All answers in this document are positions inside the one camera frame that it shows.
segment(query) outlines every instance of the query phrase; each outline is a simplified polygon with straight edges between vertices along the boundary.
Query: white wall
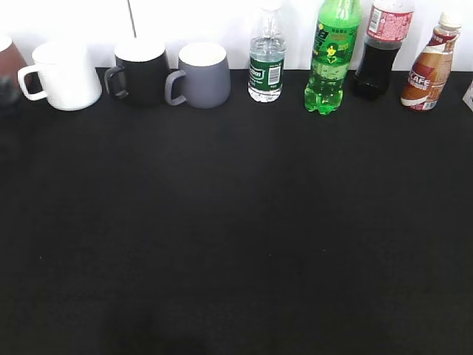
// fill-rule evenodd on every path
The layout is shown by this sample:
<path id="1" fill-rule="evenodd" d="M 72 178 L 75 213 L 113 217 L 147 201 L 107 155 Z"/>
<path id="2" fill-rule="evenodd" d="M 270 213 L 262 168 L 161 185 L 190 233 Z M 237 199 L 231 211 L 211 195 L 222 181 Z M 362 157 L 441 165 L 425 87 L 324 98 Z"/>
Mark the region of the white wall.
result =
<path id="1" fill-rule="evenodd" d="M 228 51 L 232 68 L 248 63 L 255 0 L 131 0 L 138 36 L 156 36 L 166 42 L 170 63 L 179 49 L 192 41 L 216 41 Z M 286 0 L 282 8 L 287 33 L 287 69 L 307 69 L 319 7 L 323 0 Z M 361 59 L 371 0 L 361 0 L 364 19 L 352 67 Z M 463 34 L 457 43 L 455 70 L 473 70 L 472 0 L 416 0 L 416 12 L 395 62 L 408 70 L 429 40 L 445 8 L 465 13 Z M 116 41 L 132 35 L 126 0 L 0 0 L 0 30 L 10 34 L 31 63 L 31 52 L 48 39 L 85 39 L 97 67 L 114 64 Z"/>

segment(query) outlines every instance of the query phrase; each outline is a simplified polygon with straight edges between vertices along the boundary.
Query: white bottle cap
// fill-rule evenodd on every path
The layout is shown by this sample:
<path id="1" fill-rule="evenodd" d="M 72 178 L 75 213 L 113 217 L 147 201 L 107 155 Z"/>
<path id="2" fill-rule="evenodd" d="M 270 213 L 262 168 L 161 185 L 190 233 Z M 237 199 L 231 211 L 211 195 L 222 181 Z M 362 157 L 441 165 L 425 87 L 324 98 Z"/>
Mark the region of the white bottle cap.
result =
<path id="1" fill-rule="evenodd" d="M 282 7 L 283 0 L 260 0 L 259 6 L 266 11 L 276 11 Z"/>
<path id="2" fill-rule="evenodd" d="M 451 28 L 460 28 L 461 27 L 461 14 L 453 11 L 443 12 L 442 16 L 440 17 L 439 24 L 442 24 L 446 27 Z"/>

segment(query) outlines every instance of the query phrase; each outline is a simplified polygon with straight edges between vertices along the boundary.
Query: mug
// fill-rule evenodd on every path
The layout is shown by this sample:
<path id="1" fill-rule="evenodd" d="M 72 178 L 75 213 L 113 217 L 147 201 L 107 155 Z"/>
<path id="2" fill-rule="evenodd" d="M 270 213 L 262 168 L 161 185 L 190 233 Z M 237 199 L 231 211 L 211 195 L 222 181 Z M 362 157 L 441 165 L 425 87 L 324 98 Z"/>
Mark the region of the mug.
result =
<path id="1" fill-rule="evenodd" d="M 116 100 L 138 106 L 158 105 L 164 99 L 164 84 L 169 64 L 164 43 L 151 39 L 130 38 L 115 47 L 116 67 L 105 72 L 106 91 Z M 123 73 L 123 85 L 113 78 Z M 120 84 L 120 91 L 115 84 Z"/>
<path id="2" fill-rule="evenodd" d="M 198 109 L 210 109 L 227 101 L 230 70 L 227 52 L 215 43 L 188 44 L 179 52 L 179 70 L 166 79 L 165 99 L 172 106 L 187 102 Z M 174 82 L 182 78 L 181 96 L 172 98 Z"/>
<path id="3" fill-rule="evenodd" d="M 13 40 L 7 35 L 0 35 L 0 77 L 9 78 L 18 87 L 16 74 L 26 65 Z"/>
<path id="4" fill-rule="evenodd" d="M 92 66 L 87 48 L 69 42 L 47 42 L 32 54 L 34 65 L 18 71 L 21 91 L 31 101 L 46 98 L 63 111 L 85 109 L 95 103 L 102 86 Z M 38 72 L 43 91 L 30 94 L 24 83 L 26 75 Z"/>

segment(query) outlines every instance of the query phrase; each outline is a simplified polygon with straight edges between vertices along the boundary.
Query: red bottle label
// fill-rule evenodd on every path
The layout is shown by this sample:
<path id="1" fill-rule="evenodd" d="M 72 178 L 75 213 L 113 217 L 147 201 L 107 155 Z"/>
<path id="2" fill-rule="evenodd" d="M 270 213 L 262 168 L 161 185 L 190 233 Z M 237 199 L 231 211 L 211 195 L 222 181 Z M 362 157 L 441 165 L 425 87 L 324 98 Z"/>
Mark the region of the red bottle label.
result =
<path id="1" fill-rule="evenodd" d="M 379 41 L 403 41 L 407 37 L 413 13 L 390 13 L 371 8 L 367 34 Z"/>

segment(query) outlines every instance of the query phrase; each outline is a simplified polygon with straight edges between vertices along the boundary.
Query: dark soda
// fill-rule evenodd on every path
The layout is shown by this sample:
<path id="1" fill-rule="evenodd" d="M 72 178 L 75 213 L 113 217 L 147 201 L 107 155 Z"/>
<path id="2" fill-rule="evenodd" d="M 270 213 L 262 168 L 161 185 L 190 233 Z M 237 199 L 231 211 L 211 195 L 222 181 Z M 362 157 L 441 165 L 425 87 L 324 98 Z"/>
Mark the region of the dark soda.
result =
<path id="1" fill-rule="evenodd" d="M 368 44 L 364 45 L 361 65 L 353 81 L 355 95 L 375 100 L 386 93 L 391 81 L 392 64 L 399 49 L 379 50 Z"/>

